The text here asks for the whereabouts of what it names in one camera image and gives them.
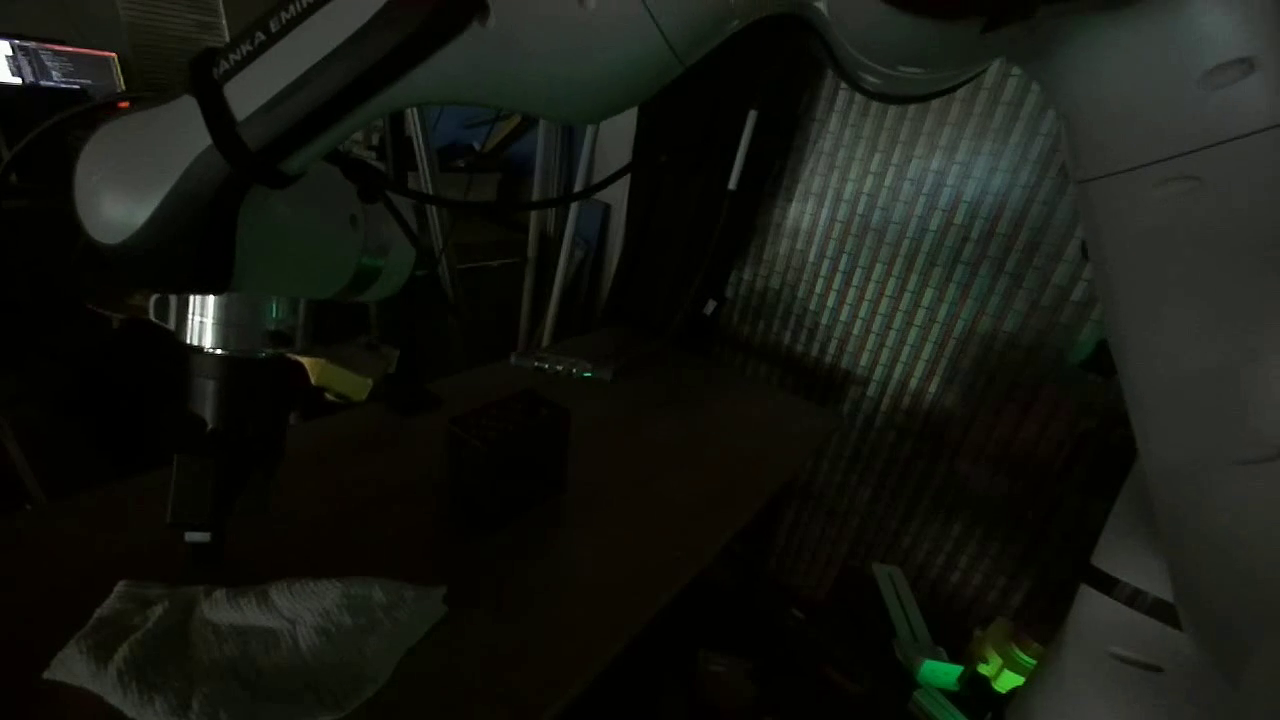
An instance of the cable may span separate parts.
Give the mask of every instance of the cable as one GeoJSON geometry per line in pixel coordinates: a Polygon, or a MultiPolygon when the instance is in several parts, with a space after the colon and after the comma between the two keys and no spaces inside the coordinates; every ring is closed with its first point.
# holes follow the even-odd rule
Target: cable
{"type": "Polygon", "coordinates": [[[562,205],[578,205],[578,199],[593,199],[601,195],[604,186],[610,186],[617,179],[633,175],[636,162],[625,162],[609,175],[601,175],[597,184],[578,186],[578,192],[562,192],[562,195],[544,195],[544,199],[460,199],[460,195],[430,195],[430,192],[419,192],[419,186],[405,186],[396,184],[389,171],[370,169],[369,160],[359,155],[328,155],[332,169],[340,169],[353,184],[359,186],[377,186],[377,192],[390,192],[390,195],[408,195],[417,205],[434,205],[434,206],[470,206],[470,213],[540,213],[540,206],[562,206],[562,205]]]}
{"type": "Polygon", "coordinates": [[[411,219],[405,214],[405,206],[396,205],[390,192],[380,192],[389,214],[396,219],[396,226],[405,232],[405,239],[417,248],[417,250],[428,250],[425,237],[411,226],[411,219]]]}
{"type": "Polygon", "coordinates": [[[119,100],[133,100],[133,91],[113,91],[113,97],[101,97],[101,100],[65,107],[65,113],[46,114],[45,125],[37,125],[37,126],[30,126],[25,140],[16,140],[10,152],[0,160],[0,192],[4,192],[8,175],[16,171],[16,160],[21,160],[25,152],[30,152],[45,134],[60,131],[60,126],[71,125],[71,118],[82,118],[82,114],[93,114],[93,113],[117,107],[119,100]]]}

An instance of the green led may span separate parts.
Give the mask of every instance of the green led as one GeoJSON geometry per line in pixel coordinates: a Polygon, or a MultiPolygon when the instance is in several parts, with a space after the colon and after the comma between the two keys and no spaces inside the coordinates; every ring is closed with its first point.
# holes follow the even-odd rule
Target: green led
{"type": "Polygon", "coordinates": [[[985,659],[974,662],[974,670],[987,680],[998,675],[998,666],[1005,666],[1005,655],[996,646],[987,646],[985,659]]]}
{"type": "Polygon", "coordinates": [[[1026,682],[1026,675],[1018,675],[1018,670],[1013,670],[1013,666],[1005,666],[998,675],[990,675],[990,686],[998,691],[998,696],[1006,696],[1006,691],[1014,691],[1014,686],[1024,686],[1026,682]]]}
{"type": "Polygon", "coordinates": [[[964,662],[922,659],[914,666],[914,682],[922,686],[958,691],[958,680],[964,680],[964,662]]]}

